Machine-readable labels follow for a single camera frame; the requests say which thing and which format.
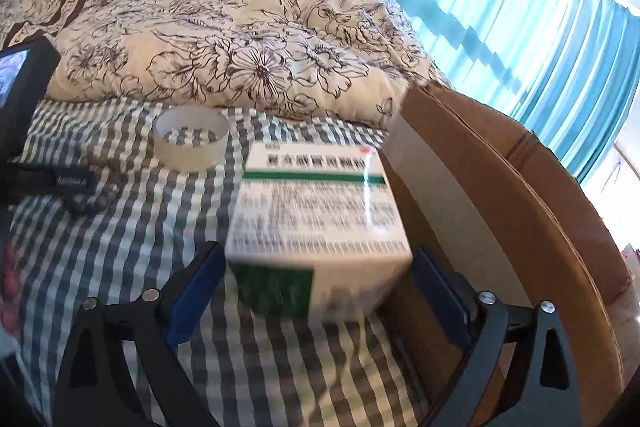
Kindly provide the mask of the floral beige duvet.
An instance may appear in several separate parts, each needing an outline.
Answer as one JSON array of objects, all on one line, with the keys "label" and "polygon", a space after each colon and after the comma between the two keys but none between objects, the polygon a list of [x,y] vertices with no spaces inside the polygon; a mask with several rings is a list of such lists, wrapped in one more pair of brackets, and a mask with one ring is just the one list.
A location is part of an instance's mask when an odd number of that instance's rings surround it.
[{"label": "floral beige duvet", "polygon": [[384,129],[445,84],[395,0],[1,0],[2,46],[47,38],[58,101],[242,107]]}]

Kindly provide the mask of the brown cardboard box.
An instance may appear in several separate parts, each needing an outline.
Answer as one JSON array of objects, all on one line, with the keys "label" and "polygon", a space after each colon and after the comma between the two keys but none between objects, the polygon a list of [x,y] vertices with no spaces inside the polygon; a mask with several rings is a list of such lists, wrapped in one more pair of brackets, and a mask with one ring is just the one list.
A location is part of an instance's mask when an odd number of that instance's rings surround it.
[{"label": "brown cardboard box", "polygon": [[603,421],[638,369],[639,303],[574,176],[515,120],[434,84],[407,92],[381,156],[412,247],[509,305],[555,304],[582,421]]}]

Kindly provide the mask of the blue curtain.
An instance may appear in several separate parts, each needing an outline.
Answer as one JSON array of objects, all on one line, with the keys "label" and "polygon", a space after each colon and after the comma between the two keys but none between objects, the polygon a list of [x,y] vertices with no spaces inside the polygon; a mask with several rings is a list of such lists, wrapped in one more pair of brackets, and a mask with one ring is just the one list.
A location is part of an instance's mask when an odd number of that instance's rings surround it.
[{"label": "blue curtain", "polygon": [[639,86],[638,17],[614,0],[397,1],[459,92],[592,175]]}]

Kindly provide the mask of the green white medicine box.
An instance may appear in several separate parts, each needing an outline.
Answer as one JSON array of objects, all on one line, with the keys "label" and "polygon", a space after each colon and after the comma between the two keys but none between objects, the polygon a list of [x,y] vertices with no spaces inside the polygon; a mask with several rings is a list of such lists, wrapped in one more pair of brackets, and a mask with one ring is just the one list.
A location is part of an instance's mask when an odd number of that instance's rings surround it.
[{"label": "green white medicine box", "polygon": [[359,321],[412,261],[376,148],[259,141],[224,257],[255,314],[310,323]]}]

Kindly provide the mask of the checkered gingham cloth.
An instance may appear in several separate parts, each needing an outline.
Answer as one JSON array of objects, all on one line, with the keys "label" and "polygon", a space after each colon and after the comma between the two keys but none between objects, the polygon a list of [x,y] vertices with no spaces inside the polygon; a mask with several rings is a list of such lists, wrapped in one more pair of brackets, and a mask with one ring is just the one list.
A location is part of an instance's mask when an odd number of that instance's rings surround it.
[{"label": "checkered gingham cloth", "polygon": [[[45,101],[23,157],[72,165],[88,160],[119,198],[75,218],[52,197],[25,199],[12,239],[21,269],[21,351],[29,398],[43,419],[73,318],[89,296],[128,303],[165,284],[198,246],[221,241],[256,140],[378,145],[380,130],[329,118],[288,122],[254,109],[226,112],[226,158],[205,172],[163,168],[152,127],[162,106],[126,98]],[[414,426],[427,401],[400,342],[377,317],[311,327],[264,320],[240,303],[226,277],[178,358],[224,426]]]}]

